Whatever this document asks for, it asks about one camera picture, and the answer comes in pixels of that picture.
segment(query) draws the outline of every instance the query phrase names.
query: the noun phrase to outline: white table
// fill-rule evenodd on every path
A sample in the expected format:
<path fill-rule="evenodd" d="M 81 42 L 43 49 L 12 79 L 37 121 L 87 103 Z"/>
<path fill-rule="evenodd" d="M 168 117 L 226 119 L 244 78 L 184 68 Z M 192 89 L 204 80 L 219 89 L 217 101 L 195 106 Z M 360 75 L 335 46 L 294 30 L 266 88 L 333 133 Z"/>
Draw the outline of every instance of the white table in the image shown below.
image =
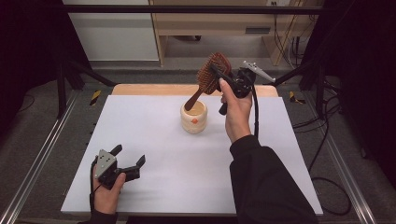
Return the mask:
<path fill-rule="evenodd" d="M 123 151 L 117 156 L 119 167 L 133 166 L 143 154 L 147 161 L 141 168 L 141 177 L 124 185 L 118 206 L 120 213 L 234 216 L 229 173 L 233 158 L 229 152 L 231 143 L 224 131 L 225 117 L 218 112 L 220 97 L 200 97 L 199 100 L 208 107 L 207 127 L 201 133 L 190 134 L 182 129 L 179 118 L 179 109 L 190 96 L 110 95 L 62 212 L 74 215 L 89 213 L 92 160 L 100 149 L 110 151 L 122 144 Z M 261 144 L 274 149 L 316 214 L 322 215 L 282 98 L 259 97 L 259 107 Z M 254 109 L 250 116 L 251 124 L 253 119 Z"/>

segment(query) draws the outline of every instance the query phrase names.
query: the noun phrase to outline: white cabinet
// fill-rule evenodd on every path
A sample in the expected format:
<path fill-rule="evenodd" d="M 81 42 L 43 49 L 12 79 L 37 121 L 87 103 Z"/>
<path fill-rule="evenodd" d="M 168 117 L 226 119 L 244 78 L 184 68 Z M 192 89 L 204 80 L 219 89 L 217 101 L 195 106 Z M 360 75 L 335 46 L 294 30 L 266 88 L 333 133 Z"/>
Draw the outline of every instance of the white cabinet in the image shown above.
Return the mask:
<path fill-rule="evenodd" d="M 64 0 L 65 5 L 148 5 L 148 0 Z M 90 61 L 159 61 L 148 13 L 69 13 Z"/>

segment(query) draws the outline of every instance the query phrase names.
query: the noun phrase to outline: brush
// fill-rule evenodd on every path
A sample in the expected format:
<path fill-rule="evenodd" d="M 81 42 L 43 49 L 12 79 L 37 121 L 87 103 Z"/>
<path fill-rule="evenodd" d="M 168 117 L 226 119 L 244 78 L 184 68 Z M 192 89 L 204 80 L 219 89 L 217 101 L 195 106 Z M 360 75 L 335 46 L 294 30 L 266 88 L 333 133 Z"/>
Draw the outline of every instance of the brush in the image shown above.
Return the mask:
<path fill-rule="evenodd" d="M 198 91 L 184 104 L 184 109 L 190 111 L 198 100 L 199 96 L 212 94 L 215 90 L 219 90 L 219 79 L 213 74 L 211 66 L 215 65 L 222 74 L 228 75 L 231 72 L 231 64 L 228 59 L 219 52 L 209 56 L 207 62 L 201 67 L 197 73 Z"/>

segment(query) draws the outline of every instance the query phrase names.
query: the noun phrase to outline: white cup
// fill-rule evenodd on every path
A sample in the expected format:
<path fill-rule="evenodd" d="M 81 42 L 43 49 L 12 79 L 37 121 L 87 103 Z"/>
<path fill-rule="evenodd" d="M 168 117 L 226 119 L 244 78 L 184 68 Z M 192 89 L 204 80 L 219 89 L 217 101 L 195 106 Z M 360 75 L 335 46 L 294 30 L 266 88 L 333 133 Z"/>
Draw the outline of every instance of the white cup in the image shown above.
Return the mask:
<path fill-rule="evenodd" d="M 197 101 L 191 110 L 187 111 L 184 105 L 180 108 L 181 126 L 188 133 L 200 133 L 206 127 L 207 107 Z"/>

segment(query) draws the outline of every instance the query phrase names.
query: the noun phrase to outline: right hand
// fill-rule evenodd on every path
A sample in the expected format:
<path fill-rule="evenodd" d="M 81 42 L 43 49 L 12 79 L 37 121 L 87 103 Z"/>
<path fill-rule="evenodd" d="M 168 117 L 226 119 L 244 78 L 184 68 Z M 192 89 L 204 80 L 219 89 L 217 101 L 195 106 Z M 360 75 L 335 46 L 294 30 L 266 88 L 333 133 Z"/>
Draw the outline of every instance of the right hand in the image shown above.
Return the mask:
<path fill-rule="evenodd" d="M 224 80 L 220 79 L 219 84 L 223 96 L 221 97 L 222 103 L 227 103 L 227 115 L 225 119 L 225 130 L 231 143 L 236 140 L 251 135 L 248 119 L 250 116 L 250 109 L 252 106 L 251 92 L 245 97 L 238 99 L 230 85 Z"/>

